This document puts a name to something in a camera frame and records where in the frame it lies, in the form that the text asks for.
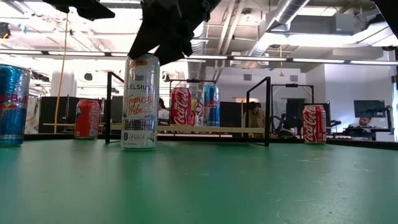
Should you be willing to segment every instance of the can label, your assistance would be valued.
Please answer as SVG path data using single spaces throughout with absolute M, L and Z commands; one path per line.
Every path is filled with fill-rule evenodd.
M 76 107 L 76 138 L 97 138 L 101 108 L 97 101 L 80 100 Z
M 172 91 L 171 125 L 191 125 L 191 91 L 178 87 Z
M 146 54 L 134 61 L 127 59 L 121 136 L 123 148 L 156 146 L 159 73 L 159 60 L 153 55 Z
M 0 64 L 0 146 L 23 143 L 31 71 Z
M 305 106 L 303 136 L 306 143 L 326 143 L 326 111 L 322 105 Z
M 205 125 L 220 126 L 220 91 L 216 85 L 205 85 L 203 89 Z

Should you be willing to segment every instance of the coca-cola logo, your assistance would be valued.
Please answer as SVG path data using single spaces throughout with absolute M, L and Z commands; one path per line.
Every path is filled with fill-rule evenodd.
M 313 141 L 317 133 L 317 108 L 315 106 L 305 107 L 303 127 L 306 129 L 304 134 L 305 141 Z
M 177 116 L 174 117 L 176 124 L 187 124 L 185 120 L 189 104 L 188 89 L 178 88 L 175 92 L 174 109 L 177 110 Z

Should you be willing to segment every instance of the person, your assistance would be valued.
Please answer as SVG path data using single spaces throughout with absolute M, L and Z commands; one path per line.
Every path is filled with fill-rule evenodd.
M 261 104 L 256 102 L 250 102 L 249 107 L 249 128 L 264 128 L 266 116 L 264 111 L 261 109 Z M 249 133 L 250 138 L 263 138 L 264 135 L 261 133 Z
M 157 106 L 157 110 L 158 119 L 169 119 L 169 111 L 166 109 L 162 98 L 159 98 L 159 105 Z
M 358 123 L 350 124 L 349 128 L 360 128 L 360 127 L 368 127 L 371 128 L 372 118 L 360 118 Z

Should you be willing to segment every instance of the green table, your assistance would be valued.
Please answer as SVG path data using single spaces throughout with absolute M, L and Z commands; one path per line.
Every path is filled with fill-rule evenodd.
M 31 141 L 0 148 L 0 223 L 396 223 L 398 152 Z

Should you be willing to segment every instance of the ceiling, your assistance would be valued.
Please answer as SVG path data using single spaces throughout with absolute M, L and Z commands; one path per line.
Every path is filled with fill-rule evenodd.
M 206 54 L 215 54 L 220 41 L 221 32 L 225 22 L 225 15 L 228 10 L 230 0 L 222 0 L 220 5 L 211 13 L 211 19 L 206 24 L 205 38 L 201 41 L 206 43 Z M 137 0 L 102 0 L 105 6 L 115 12 L 114 19 L 100 19 L 94 22 L 82 19 L 71 11 L 68 16 L 67 50 L 82 52 L 128 52 L 136 33 L 141 25 L 141 9 Z M 233 31 L 233 39 L 226 47 L 227 54 L 232 52 L 244 52 L 249 50 L 259 38 L 258 25 L 264 15 L 277 8 L 278 0 L 246 0 L 243 6 L 246 14 L 233 14 L 229 25 L 234 17 L 239 16 L 239 21 Z M 374 9 L 374 4 L 367 0 L 311 0 L 309 4 L 299 13 L 299 15 L 309 16 L 332 16 L 337 10 L 341 13 L 359 13 Z M 63 51 L 65 40 L 66 14 L 63 14 L 52 6 L 39 0 L 13 1 L 0 0 L 0 22 L 10 23 L 11 37 L 2 42 L 0 49 L 19 49 L 19 50 L 47 50 Z M 300 47 L 296 45 L 282 45 L 283 57 L 338 57 L 334 54 L 336 49 L 331 47 Z M 280 49 L 269 47 L 267 54 L 274 57 L 280 56 Z M 376 47 L 356 47 L 352 49 L 339 49 L 339 54 L 343 57 L 372 59 L 380 57 L 380 48 Z M 16 58 L 12 55 L 1 55 L 0 62 L 14 64 L 29 64 L 31 68 L 51 74 L 54 66 L 51 66 L 53 59 L 36 57 L 25 59 Z M 207 62 L 206 65 L 214 66 L 214 62 Z M 124 62 L 107 60 L 89 61 L 75 60 L 74 66 L 79 66 L 81 71 L 80 80 L 85 72 L 101 73 L 104 75 L 108 70 L 115 73 L 124 73 Z M 307 64 L 287 63 L 286 67 L 305 68 Z M 270 63 L 271 68 L 279 68 L 280 63 Z M 163 71 L 171 73 L 176 70 L 184 70 L 183 65 L 178 62 L 172 63 L 163 68 Z

